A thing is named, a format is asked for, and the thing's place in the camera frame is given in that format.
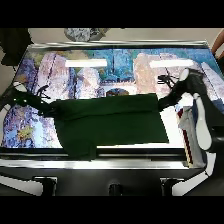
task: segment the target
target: white light strip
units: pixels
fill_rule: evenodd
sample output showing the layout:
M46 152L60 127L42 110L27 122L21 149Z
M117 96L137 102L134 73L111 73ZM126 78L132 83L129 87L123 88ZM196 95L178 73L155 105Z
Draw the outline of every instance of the white light strip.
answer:
M88 59L88 60L66 60L65 67L106 67L107 60L106 59Z
M161 60L161 61L151 61L151 68L164 68L164 67L179 67L179 66L192 66L194 63L192 60Z

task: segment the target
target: floor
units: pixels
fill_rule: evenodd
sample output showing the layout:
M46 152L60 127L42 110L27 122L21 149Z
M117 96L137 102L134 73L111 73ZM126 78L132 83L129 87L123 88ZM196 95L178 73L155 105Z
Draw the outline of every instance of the floor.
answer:
M209 46L212 46L220 31L221 28L112 28L101 40L207 40ZM30 34L35 43L70 41L64 35L63 28L30 28ZM0 50L0 61L3 56ZM0 64L0 94L13 77L13 68Z

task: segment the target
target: person's arm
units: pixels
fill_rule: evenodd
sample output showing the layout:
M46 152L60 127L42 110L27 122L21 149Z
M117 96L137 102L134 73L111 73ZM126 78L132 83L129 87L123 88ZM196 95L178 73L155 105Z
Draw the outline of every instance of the person's arm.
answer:
M224 43L224 30L218 35L212 47L212 54L215 54L218 48Z

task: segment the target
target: green cloth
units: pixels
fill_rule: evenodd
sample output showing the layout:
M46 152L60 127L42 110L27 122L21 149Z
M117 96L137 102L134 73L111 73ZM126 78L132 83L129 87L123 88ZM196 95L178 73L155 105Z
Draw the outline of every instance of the green cloth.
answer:
M77 160L96 158L97 146L168 143L156 94L57 100L58 139Z

